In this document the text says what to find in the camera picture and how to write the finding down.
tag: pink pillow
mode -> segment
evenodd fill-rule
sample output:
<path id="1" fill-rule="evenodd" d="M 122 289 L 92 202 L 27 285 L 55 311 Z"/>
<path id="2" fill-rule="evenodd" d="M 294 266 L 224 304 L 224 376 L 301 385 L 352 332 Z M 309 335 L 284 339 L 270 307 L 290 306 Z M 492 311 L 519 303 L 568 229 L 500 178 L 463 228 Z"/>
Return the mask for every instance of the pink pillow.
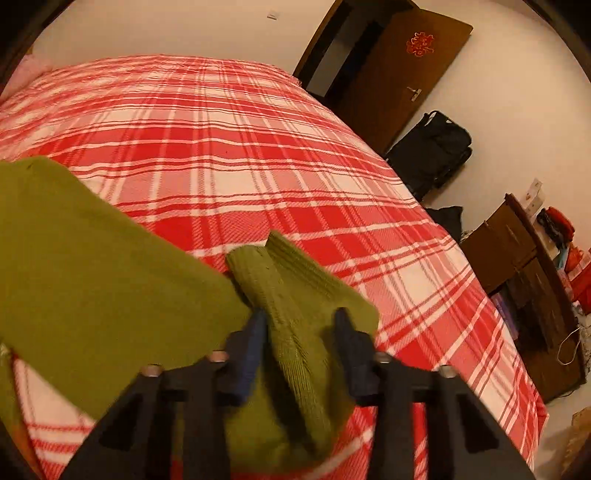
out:
<path id="1" fill-rule="evenodd" d="M 33 80 L 38 79 L 44 73 L 52 70 L 53 68 L 43 60 L 33 55 L 25 55 L 10 77 L 6 88 L 0 94 L 0 103 L 29 86 Z"/>

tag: drawer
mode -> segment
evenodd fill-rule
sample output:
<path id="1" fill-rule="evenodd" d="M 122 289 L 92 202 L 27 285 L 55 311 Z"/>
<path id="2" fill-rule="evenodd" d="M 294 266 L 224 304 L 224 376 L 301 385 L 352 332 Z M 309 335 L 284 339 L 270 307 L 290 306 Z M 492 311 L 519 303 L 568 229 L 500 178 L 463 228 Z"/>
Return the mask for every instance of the drawer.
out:
<path id="1" fill-rule="evenodd" d="M 515 274 L 510 257 L 503 248 L 499 248 L 498 238 L 484 223 L 460 247 L 487 294 Z"/>
<path id="2" fill-rule="evenodd" d="M 540 328 L 549 348 L 560 344 L 566 337 L 564 319 L 556 295 L 537 259 L 528 263 L 521 274 L 528 284 L 531 300 L 540 320 Z"/>
<path id="3" fill-rule="evenodd" d="M 560 350 L 563 362 L 570 361 L 573 357 L 576 344 L 573 338 L 565 341 Z M 558 346 L 548 352 L 523 352 L 521 355 L 525 368 L 545 403 L 572 390 L 582 382 L 579 360 L 575 358 L 570 365 L 560 365 L 556 361 L 557 354 Z"/>
<path id="4" fill-rule="evenodd" d="M 518 309 L 523 308 L 533 297 L 530 282 L 525 277 L 523 271 L 515 273 L 507 281 L 507 289 Z"/>
<path id="5" fill-rule="evenodd" d="M 515 267 L 523 267 L 534 257 L 534 240 L 507 204 L 501 205 L 485 223 L 498 237 Z"/>

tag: red plaid bedsheet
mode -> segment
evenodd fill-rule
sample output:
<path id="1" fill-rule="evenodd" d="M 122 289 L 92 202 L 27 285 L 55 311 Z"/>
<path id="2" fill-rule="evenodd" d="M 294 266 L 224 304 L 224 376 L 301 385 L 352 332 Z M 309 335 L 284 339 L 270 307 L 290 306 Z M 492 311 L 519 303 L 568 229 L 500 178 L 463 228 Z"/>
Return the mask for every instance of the red plaid bedsheet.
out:
<path id="1" fill-rule="evenodd" d="M 461 250 L 388 165 L 297 81 L 268 65 L 193 57 L 99 60 L 45 74 L 0 107 L 0 158 L 47 155 L 151 232 L 224 270 L 271 228 L 379 309 L 376 344 L 454 365 L 532 465 L 547 412 Z M 15 364 L 49 480 L 93 420 Z M 417 479 L 426 435 L 417 407 Z M 374 412 L 357 408 L 308 480 L 362 480 Z"/>

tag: screw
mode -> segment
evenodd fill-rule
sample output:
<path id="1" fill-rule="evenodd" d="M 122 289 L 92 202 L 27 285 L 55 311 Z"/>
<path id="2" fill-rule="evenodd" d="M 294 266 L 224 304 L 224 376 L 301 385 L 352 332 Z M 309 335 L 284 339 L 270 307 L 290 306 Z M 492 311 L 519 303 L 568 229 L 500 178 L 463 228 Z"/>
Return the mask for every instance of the screw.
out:
<path id="1" fill-rule="evenodd" d="M 214 350 L 207 359 L 213 364 L 223 364 L 229 360 L 230 356 L 224 350 Z"/>
<path id="2" fill-rule="evenodd" d="M 163 372 L 161 365 L 146 365 L 142 368 L 142 375 L 145 377 L 159 377 L 160 374 Z"/>

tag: green cloth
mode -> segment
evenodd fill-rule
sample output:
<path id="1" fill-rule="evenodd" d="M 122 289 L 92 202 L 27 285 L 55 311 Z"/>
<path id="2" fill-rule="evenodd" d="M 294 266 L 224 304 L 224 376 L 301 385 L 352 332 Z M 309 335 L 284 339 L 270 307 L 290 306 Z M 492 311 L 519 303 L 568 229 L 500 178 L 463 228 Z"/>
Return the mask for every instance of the green cloth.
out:
<path id="1" fill-rule="evenodd" d="M 0 162 L 0 336 L 100 418 L 146 364 L 189 365 L 251 313 L 227 276 L 147 232 L 44 157 Z M 226 415 L 232 467 L 323 460 L 353 405 L 331 334 L 338 307 L 373 333 L 373 305 L 279 233 L 226 261 L 269 345 L 246 406 Z"/>

